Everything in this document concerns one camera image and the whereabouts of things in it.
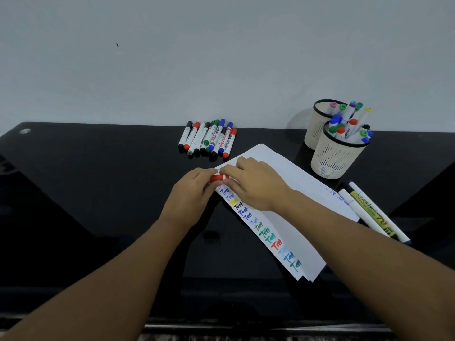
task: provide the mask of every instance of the paper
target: paper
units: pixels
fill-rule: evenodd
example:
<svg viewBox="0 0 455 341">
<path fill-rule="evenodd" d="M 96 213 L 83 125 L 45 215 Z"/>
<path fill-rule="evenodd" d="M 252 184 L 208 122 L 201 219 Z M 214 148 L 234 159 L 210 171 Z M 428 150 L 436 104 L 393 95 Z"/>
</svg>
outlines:
<svg viewBox="0 0 455 341">
<path fill-rule="evenodd" d="M 292 189 L 298 190 L 310 199 L 339 213 L 351 220 L 359 217 L 345 203 L 336 191 L 330 189 L 319 180 L 303 171 L 291 161 L 272 151 L 264 144 L 258 144 L 241 154 L 245 158 L 252 157 L 272 166 Z M 235 157 L 219 166 L 236 165 Z M 314 281 L 325 266 L 325 261 L 305 237 L 290 223 L 278 214 L 270 211 L 259 211 L 244 204 L 228 187 L 221 185 L 217 192 L 237 212 L 244 222 L 262 240 L 270 252 L 297 280 L 304 276 Z"/>
</svg>

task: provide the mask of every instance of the pen holder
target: pen holder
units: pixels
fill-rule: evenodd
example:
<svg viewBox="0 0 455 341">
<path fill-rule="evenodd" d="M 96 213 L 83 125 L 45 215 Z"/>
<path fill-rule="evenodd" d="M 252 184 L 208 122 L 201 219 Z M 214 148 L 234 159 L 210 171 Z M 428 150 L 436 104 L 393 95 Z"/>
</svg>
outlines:
<svg viewBox="0 0 455 341">
<path fill-rule="evenodd" d="M 325 113 L 331 102 L 337 102 L 337 104 L 344 104 L 343 102 L 340 102 L 338 100 L 321 99 L 317 100 L 313 105 L 314 112 L 310 117 L 310 121 L 308 123 L 307 132 L 305 134 L 304 139 L 305 144 L 311 149 L 316 148 L 319 137 L 321 136 L 322 133 L 324 123 L 332 119 L 332 115 L 328 115 Z"/>
<path fill-rule="evenodd" d="M 328 121 L 322 127 L 318 145 L 311 159 L 311 168 L 323 178 L 337 179 L 346 172 L 371 140 L 365 144 L 349 144 L 330 135 L 327 127 Z"/>
</svg>

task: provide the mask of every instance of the red cap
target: red cap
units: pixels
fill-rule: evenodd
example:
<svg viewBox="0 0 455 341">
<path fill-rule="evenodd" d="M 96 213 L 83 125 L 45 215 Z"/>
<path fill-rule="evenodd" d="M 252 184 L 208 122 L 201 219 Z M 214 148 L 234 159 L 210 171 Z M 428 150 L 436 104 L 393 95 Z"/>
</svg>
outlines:
<svg viewBox="0 0 455 341">
<path fill-rule="evenodd" d="M 224 180 L 224 179 L 227 179 L 229 178 L 228 175 L 213 175 L 210 177 L 210 179 L 208 180 L 210 183 L 216 181 L 216 180 Z"/>
</svg>

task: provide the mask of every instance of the wall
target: wall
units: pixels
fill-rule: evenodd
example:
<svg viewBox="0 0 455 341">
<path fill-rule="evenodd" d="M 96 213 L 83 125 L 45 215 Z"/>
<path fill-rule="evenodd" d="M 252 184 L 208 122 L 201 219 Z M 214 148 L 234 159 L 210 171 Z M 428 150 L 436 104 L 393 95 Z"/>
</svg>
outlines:
<svg viewBox="0 0 455 341">
<path fill-rule="evenodd" d="M 455 0 L 0 0 L 0 134 L 21 121 L 453 131 Z"/>
</svg>

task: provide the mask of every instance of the black marker cap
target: black marker cap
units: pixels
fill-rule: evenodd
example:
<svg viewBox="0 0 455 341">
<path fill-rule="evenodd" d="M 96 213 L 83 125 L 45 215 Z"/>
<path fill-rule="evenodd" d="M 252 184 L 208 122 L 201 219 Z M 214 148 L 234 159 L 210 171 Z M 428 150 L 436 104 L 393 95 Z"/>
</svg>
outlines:
<svg viewBox="0 0 455 341">
<path fill-rule="evenodd" d="M 341 189 L 345 189 L 348 192 L 348 194 L 350 194 L 350 193 L 352 193 L 354 191 L 354 189 L 352 189 L 351 186 L 348 183 L 345 183 L 345 182 L 342 182 L 338 186 L 338 191 L 340 191 Z"/>
</svg>

